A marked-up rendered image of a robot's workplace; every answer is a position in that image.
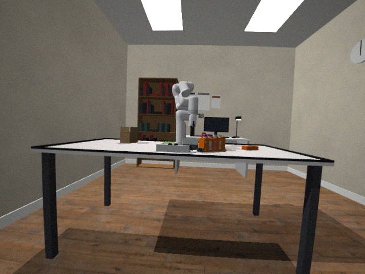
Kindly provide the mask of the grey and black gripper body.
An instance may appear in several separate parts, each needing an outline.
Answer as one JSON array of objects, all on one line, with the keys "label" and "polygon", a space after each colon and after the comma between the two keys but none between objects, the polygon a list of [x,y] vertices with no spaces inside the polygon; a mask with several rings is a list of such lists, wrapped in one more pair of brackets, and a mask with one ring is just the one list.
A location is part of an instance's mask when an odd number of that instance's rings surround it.
[{"label": "grey and black gripper body", "polygon": [[189,125],[188,127],[192,126],[193,127],[193,121],[195,123],[195,126],[196,127],[196,115],[198,114],[188,114],[189,115]]}]

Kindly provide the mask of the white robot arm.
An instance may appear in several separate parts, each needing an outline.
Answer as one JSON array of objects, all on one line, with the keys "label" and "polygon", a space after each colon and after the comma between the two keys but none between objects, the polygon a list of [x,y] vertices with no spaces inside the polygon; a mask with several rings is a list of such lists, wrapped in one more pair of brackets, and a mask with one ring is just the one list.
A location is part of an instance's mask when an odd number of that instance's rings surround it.
[{"label": "white robot arm", "polygon": [[[182,139],[186,138],[186,124],[184,120],[189,120],[188,114],[198,114],[198,97],[190,95],[194,89],[192,82],[182,81],[174,84],[172,93],[175,98],[176,109],[176,144],[182,144]],[[198,118],[204,118],[204,114],[198,114]]]}]

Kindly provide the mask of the small brown cardboard box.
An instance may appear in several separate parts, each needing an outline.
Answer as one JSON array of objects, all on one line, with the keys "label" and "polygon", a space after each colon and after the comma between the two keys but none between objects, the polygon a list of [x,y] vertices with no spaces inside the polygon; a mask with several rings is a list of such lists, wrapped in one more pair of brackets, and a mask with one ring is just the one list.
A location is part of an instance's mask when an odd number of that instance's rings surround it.
[{"label": "small brown cardboard box", "polygon": [[138,142],[138,127],[131,127],[131,132],[129,132],[129,127],[121,127],[120,128],[120,142],[121,143]]}]

